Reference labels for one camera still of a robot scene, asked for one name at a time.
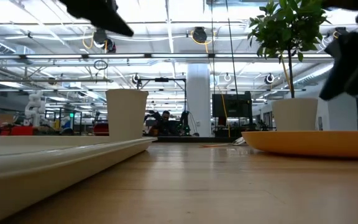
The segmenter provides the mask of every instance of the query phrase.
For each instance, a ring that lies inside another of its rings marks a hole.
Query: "orange plate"
[[[358,158],[358,131],[256,131],[242,137],[267,152]]]

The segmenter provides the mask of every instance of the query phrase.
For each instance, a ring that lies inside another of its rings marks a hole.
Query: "white pillar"
[[[187,68],[187,110],[193,115],[200,137],[211,136],[211,93],[209,91],[208,64],[189,64]],[[196,130],[189,125],[191,133]]]

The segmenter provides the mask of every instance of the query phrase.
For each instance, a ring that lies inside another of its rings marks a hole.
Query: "black screen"
[[[248,118],[250,107],[252,106],[250,94],[238,96],[223,94],[224,105],[228,118]],[[221,94],[212,95],[212,115],[213,117],[225,117],[223,100]]]

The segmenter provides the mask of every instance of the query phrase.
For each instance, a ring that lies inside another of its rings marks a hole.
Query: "plant pot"
[[[106,92],[111,141],[129,141],[142,137],[148,95],[146,91],[140,90]]]
[[[318,100],[294,98],[272,103],[277,131],[314,131]]]

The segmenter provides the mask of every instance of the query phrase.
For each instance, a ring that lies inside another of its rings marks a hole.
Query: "wooden table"
[[[358,161],[153,144],[3,223],[358,224]]]

